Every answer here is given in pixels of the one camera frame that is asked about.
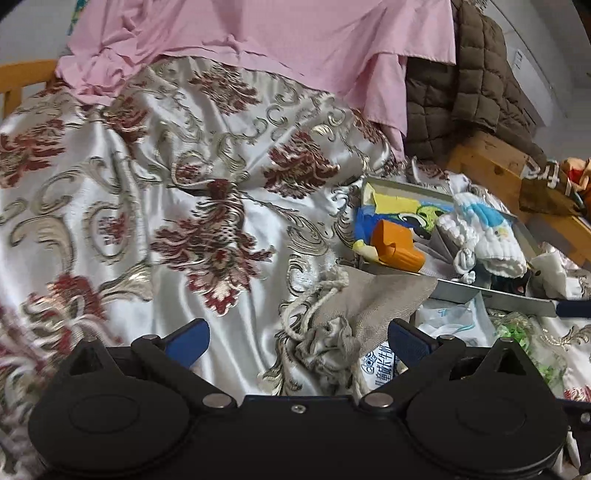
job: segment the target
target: silver bolt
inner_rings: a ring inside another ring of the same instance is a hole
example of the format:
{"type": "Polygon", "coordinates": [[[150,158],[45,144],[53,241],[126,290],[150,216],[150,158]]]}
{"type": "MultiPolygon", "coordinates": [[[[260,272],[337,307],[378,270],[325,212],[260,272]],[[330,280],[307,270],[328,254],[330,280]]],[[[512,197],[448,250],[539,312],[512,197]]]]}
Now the silver bolt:
{"type": "Polygon", "coordinates": [[[367,405],[375,408],[387,408],[394,403],[394,399],[390,395],[380,392],[369,393],[364,397],[364,400],[367,405]]]}
{"type": "Polygon", "coordinates": [[[291,407],[291,411],[293,413],[304,413],[307,410],[307,408],[303,405],[293,405],[291,407]]]}
{"type": "Polygon", "coordinates": [[[209,408],[226,408],[232,404],[232,397],[225,393],[210,393],[203,397],[203,405],[209,408]]]}

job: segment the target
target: pink cloth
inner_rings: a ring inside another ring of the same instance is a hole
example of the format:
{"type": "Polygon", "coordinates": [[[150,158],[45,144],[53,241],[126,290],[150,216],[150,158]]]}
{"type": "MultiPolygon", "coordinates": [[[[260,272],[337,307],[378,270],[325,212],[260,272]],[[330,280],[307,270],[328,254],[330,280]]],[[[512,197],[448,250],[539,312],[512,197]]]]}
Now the pink cloth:
{"type": "Polygon", "coordinates": [[[160,55],[278,73],[406,132],[402,57],[455,62],[449,0],[93,0],[57,75],[108,105],[160,55]]]}

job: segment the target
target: black circular disc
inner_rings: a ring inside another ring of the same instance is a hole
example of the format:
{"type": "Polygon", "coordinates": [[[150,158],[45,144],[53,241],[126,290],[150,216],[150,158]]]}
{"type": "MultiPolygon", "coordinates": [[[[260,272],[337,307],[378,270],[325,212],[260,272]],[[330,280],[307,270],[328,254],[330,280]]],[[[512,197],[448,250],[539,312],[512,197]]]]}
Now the black circular disc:
{"type": "Polygon", "coordinates": [[[162,385],[88,375],[42,400],[31,414],[29,435],[54,468],[110,475],[157,460],[188,426],[187,404],[162,385]]]}
{"type": "Polygon", "coordinates": [[[567,433],[549,391],[503,373],[434,385],[413,399],[407,424],[438,463],[491,477],[548,466],[567,433]]]}

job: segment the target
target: brown quilted blanket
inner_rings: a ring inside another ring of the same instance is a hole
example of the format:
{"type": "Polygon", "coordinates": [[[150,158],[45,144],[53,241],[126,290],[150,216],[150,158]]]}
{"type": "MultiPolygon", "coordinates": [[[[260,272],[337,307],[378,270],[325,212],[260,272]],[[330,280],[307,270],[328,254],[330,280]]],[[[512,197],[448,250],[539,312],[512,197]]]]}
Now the brown quilted blanket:
{"type": "Polygon", "coordinates": [[[480,128],[545,164],[531,141],[501,28],[470,3],[451,2],[457,65],[408,59],[406,154],[445,164],[452,148],[480,128]]]}

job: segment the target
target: orange block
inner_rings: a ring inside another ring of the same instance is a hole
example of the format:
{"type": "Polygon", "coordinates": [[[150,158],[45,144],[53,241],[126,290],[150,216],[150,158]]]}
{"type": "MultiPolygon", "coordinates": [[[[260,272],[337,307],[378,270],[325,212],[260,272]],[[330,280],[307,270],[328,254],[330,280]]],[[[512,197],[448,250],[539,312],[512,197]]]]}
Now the orange block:
{"type": "Polygon", "coordinates": [[[380,220],[371,235],[380,261],[390,267],[417,273],[425,264],[423,252],[414,248],[413,233],[397,223],[380,220]]]}

